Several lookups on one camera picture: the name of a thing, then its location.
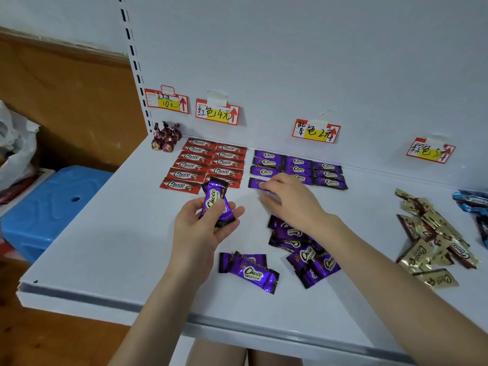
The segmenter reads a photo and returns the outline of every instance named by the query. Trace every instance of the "leg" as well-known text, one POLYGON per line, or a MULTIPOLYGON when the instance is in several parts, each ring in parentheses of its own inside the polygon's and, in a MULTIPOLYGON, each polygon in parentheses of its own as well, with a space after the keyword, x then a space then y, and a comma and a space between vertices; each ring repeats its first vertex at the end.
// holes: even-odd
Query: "leg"
POLYGON ((250 349, 249 366, 303 366, 303 363, 300 358, 250 349))
POLYGON ((186 366, 244 366, 247 349, 195 339, 186 366))

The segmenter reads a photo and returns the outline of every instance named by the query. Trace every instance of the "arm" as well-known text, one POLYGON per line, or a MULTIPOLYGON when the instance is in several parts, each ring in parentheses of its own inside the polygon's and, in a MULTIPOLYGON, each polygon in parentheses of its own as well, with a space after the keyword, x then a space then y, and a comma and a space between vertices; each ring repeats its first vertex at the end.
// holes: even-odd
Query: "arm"
POLYGON ((330 252, 418 364, 486 363, 485 332, 358 237, 339 217, 326 213, 296 178, 281 173, 260 187, 281 198, 278 203, 271 196, 262 196, 262 203, 330 252))
POLYGON ((198 220, 203 199, 186 203, 175 220, 168 268, 109 366, 162 366, 171 361, 193 299, 213 267, 217 246, 239 226, 244 208, 230 202, 236 221, 216 229, 225 204, 218 200, 198 220))

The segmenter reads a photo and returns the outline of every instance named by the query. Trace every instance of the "red chocolate bar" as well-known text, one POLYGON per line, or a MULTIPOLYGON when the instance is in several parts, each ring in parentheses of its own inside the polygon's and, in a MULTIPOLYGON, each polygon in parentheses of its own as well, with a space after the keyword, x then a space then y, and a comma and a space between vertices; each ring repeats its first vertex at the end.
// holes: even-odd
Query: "red chocolate bar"
POLYGON ((236 145, 229 145, 229 144, 222 144, 218 143, 217 148, 215 149, 216 152, 219 151, 226 151, 226 152, 231 152, 231 153, 239 153, 246 155, 247 148, 243 146, 236 146, 236 145))
POLYGON ((194 146, 194 145, 183 145, 183 152, 188 152, 188 153, 195 153, 195 154, 205 154, 205 155, 212 155, 213 150, 210 150, 208 148, 204 148, 201 146, 194 146))
POLYGON ((216 151, 213 155, 214 158, 223 158, 223 159, 233 159, 233 160, 242 160, 246 158, 246 154, 238 154, 238 153, 230 153, 226 151, 216 151))
POLYGON ((175 178, 175 179, 184 179, 186 181, 192 181, 192 182, 205 181, 204 172, 190 171, 190 170, 180 169, 180 168, 170 168, 166 177, 175 178))
MULTIPOLYGON (((212 176, 210 173, 207 173, 207 175, 205 176, 205 182, 210 181, 211 177, 214 177, 214 176, 212 176)), ((230 176, 229 177, 223 177, 220 175, 218 177, 220 179, 223 179, 224 181, 226 181, 229 184, 229 187, 233 187, 235 189, 238 189, 241 187, 241 180, 240 179, 231 178, 230 176)))
POLYGON ((191 169, 193 171, 205 173, 207 171, 208 165, 200 162, 190 161, 190 160, 176 159, 173 167, 182 168, 182 169, 191 169))
POLYGON ((214 141, 209 141, 209 140, 204 140, 204 139, 196 139, 196 138, 189 138, 186 141, 186 144, 188 146, 198 146, 201 148, 207 148, 210 150, 215 150, 217 147, 217 143, 214 141))
POLYGON ((240 160, 213 157, 210 164, 220 167, 229 167, 244 170, 244 162, 240 160))
POLYGON ((198 194, 201 185, 197 184, 196 182, 183 181, 179 179, 172 179, 166 177, 162 181, 162 184, 159 187, 168 190, 176 190, 176 191, 183 191, 185 193, 198 194))
POLYGON ((203 164, 210 164, 212 157, 205 154, 187 153, 182 151, 180 155, 178 155, 178 160, 190 160, 203 164))
POLYGON ((207 175, 217 176, 217 177, 229 177, 238 180, 242 179, 243 171, 235 168, 225 168, 225 167, 215 167, 210 166, 208 168, 207 175))

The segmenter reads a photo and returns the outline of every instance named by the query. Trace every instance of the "white plastic bag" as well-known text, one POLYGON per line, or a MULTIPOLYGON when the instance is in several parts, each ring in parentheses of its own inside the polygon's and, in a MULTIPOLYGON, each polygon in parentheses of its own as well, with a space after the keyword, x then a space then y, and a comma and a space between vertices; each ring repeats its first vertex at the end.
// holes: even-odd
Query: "white plastic bag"
POLYGON ((0 167, 0 191, 35 172, 30 164, 36 152, 39 125, 9 110, 0 100, 0 148, 12 151, 0 167))

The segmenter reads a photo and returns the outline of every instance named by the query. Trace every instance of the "price tag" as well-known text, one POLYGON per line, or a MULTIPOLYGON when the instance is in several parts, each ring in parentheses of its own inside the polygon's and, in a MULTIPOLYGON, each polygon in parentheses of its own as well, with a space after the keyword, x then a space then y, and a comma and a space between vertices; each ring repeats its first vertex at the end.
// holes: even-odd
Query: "price tag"
POLYGON ((195 117, 237 126, 240 109, 239 106, 230 104, 227 104, 227 106, 214 106, 212 108, 207 105, 207 100, 197 99, 195 117))
POLYGON ((444 164, 455 148, 455 146, 443 144, 440 141, 416 138, 406 155, 444 164))
POLYGON ((323 120, 297 119, 292 136, 295 138, 334 143, 340 129, 340 126, 327 123, 323 120))
POLYGON ((188 114, 188 96, 175 93, 174 87, 161 85, 161 91, 144 89, 147 106, 188 114))

